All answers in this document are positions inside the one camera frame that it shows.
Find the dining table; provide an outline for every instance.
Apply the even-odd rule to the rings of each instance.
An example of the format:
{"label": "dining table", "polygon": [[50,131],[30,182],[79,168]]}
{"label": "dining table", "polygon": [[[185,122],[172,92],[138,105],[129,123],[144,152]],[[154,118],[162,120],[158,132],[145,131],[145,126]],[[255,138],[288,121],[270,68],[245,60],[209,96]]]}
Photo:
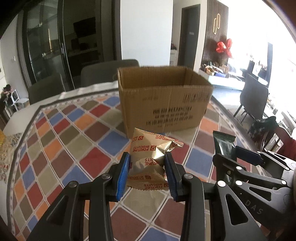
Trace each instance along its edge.
{"label": "dining table", "polygon": [[[213,131],[236,136],[235,144],[252,145],[212,97],[200,125],[163,135],[180,140],[172,150],[175,162],[205,182],[216,182],[212,158]],[[4,134],[21,133],[9,166],[7,183],[0,181],[0,214],[18,240],[26,240],[62,189],[72,180],[93,181],[108,172],[129,151],[118,82],[101,83],[63,92],[13,114]],[[252,165],[238,159],[252,171]],[[169,190],[142,191],[126,187],[119,202],[110,202],[114,240],[180,239],[184,203]],[[206,237],[210,215],[206,203]],[[89,201],[85,202],[83,240],[88,240]]]}

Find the green snack packet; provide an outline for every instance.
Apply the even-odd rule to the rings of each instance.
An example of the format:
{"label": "green snack packet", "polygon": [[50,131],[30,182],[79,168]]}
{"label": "green snack packet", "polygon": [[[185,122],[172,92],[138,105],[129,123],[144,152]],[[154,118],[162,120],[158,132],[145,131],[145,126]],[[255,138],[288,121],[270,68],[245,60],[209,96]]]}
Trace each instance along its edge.
{"label": "green snack packet", "polygon": [[[213,131],[215,153],[221,154],[229,159],[237,161],[235,154],[235,136],[219,131]],[[217,181],[223,180],[228,185],[230,184],[230,177],[226,174],[220,174],[216,171]]]}

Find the gray chair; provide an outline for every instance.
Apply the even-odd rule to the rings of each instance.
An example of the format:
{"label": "gray chair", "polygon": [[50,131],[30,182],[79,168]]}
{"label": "gray chair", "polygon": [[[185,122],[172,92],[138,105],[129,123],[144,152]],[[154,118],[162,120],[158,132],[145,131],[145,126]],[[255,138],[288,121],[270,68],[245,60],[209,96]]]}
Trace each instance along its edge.
{"label": "gray chair", "polygon": [[85,66],[81,71],[81,87],[112,82],[120,67],[139,67],[136,59],[114,60]]}
{"label": "gray chair", "polygon": [[260,82],[258,82],[258,80],[248,74],[246,76],[244,88],[240,94],[241,105],[233,116],[235,117],[243,106],[246,115],[249,114],[253,118],[261,120],[267,98],[268,89],[266,86],[262,85]]}
{"label": "gray chair", "polygon": [[61,74],[55,73],[38,81],[29,87],[29,102],[34,104],[38,101],[61,94],[65,91]]}

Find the metal screw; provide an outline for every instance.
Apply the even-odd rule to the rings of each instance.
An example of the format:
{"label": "metal screw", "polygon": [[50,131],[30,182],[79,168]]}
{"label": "metal screw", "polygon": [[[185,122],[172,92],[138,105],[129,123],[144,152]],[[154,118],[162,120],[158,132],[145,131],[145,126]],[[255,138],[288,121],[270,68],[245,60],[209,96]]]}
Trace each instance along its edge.
{"label": "metal screw", "polygon": [[219,187],[225,187],[226,186],[226,183],[224,181],[218,181],[217,184],[218,184]]}
{"label": "metal screw", "polygon": [[102,174],[103,179],[109,179],[110,177],[111,177],[111,175],[109,173]]}
{"label": "metal screw", "polygon": [[68,183],[68,186],[71,187],[71,188],[74,188],[77,186],[77,182],[76,181],[71,181]]}
{"label": "metal screw", "polygon": [[237,180],[237,181],[235,182],[235,184],[238,185],[238,186],[241,186],[241,185],[242,185],[242,181]]}
{"label": "metal screw", "polygon": [[185,174],[184,174],[184,177],[185,177],[186,179],[192,179],[192,178],[193,178],[193,175],[192,175],[191,173],[185,173]]}

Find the open cardboard box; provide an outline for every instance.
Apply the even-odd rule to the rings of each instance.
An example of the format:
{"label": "open cardboard box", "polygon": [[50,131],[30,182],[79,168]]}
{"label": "open cardboard box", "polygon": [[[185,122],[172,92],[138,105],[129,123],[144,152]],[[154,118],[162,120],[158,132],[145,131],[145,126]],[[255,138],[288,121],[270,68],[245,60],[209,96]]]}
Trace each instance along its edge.
{"label": "open cardboard box", "polygon": [[213,92],[181,66],[119,68],[118,88],[128,138],[135,127],[164,133],[199,126]]}

